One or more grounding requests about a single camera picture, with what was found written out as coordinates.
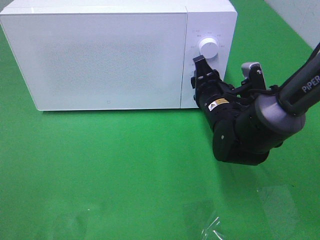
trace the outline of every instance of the green floor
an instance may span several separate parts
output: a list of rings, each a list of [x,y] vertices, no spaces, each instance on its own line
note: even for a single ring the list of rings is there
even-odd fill
[[[232,3],[225,80],[259,61],[281,84],[312,50],[264,1]],[[218,162],[198,109],[37,111],[0,31],[0,239],[319,239],[319,113],[259,166]]]

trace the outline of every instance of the robotic arm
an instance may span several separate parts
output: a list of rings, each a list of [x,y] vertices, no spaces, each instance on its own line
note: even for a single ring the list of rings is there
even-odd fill
[[[258,62],[241,68],[245,79],[235,88],[220,79],[200,55],[193,59],[194,100],[213,135],[213,154],[222,162],[258,165],[272,148],[299,132],[306,111],[320,101],[320,43],[307,62],[280,87],[266,89]]]

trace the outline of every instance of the white knob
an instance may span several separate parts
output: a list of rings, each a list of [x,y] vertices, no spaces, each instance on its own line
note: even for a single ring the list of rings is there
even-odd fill
[[[207,37],[199,43],[200,54],[203,55],[206,59],[212,59],[215,55],[218,54],[218,43],[212,37]]]

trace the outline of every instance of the microwave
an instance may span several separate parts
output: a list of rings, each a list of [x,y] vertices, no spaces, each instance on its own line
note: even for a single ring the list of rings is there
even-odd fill
[[[40,111],[197,108],[193,58],[224,78],[228,0],[14,0],[0,22]]]

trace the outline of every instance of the warning label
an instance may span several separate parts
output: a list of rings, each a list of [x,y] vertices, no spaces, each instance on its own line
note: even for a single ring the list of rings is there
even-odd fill
[[[228,104],[228,103],[229,102],[226,99],[220,98],[220,99],[217,99],[217,100],[213,101],[212,103],[210,103],[208,108],[211,112],[216,106],[219,106],[220,104]]]

